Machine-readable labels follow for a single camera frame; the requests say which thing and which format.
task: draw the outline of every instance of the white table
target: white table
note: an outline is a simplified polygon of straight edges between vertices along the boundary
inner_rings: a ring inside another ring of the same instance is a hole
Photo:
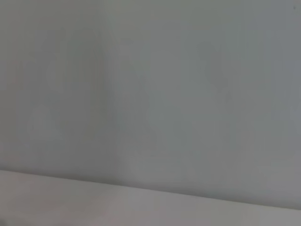
[[[301,225],[298,210],[7,171],[0,218],[8,226]]]

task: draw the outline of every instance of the white wall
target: white wall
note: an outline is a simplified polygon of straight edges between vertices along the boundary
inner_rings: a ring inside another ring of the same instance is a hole
[[[5,0],[0,30],[2,169],[301,208],[298,0]]]

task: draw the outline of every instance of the wall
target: wall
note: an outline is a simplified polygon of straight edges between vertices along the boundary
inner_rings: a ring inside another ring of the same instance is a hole
[[[0,17],[1,169],[301,209],[297,0],[5,0]]]

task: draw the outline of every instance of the white surface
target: white surface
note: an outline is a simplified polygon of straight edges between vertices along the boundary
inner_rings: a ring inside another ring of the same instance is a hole
[[[0,0],[0,34],[0,169],[301,209],[301,0]]]
[[[301,212],[0,171],[9,226],[299,226]]]

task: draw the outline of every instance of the gray wall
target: gray wall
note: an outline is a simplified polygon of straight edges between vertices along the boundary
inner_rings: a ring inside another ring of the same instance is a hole
[[[2,0],[0,31],[1,169],[301,209],[301,2]]]

